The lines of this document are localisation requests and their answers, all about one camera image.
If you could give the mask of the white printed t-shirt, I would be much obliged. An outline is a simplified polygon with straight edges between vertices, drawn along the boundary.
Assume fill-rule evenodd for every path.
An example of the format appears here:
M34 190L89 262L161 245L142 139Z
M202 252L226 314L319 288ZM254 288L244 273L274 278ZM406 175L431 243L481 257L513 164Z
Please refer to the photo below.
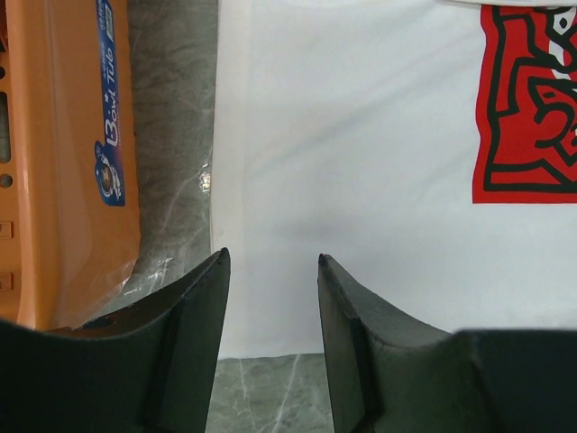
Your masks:
M220 355L322 348L317 259L434 327L576 325L573 1L223 1Z

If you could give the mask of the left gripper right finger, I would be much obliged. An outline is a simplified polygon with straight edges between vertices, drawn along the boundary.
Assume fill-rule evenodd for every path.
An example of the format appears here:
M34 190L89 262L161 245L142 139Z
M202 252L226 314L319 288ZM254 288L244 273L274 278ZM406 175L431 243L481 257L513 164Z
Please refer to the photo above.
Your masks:
M572 330L447 333L318 259L325 368L338 432L573 432Z

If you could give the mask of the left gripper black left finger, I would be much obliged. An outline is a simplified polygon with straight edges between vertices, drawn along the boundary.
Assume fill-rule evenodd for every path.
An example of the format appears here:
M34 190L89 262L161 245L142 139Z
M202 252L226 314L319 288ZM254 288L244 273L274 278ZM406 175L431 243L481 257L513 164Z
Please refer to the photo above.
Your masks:
M229 293L222 249L78 329L1 324L4 432L202 432Z

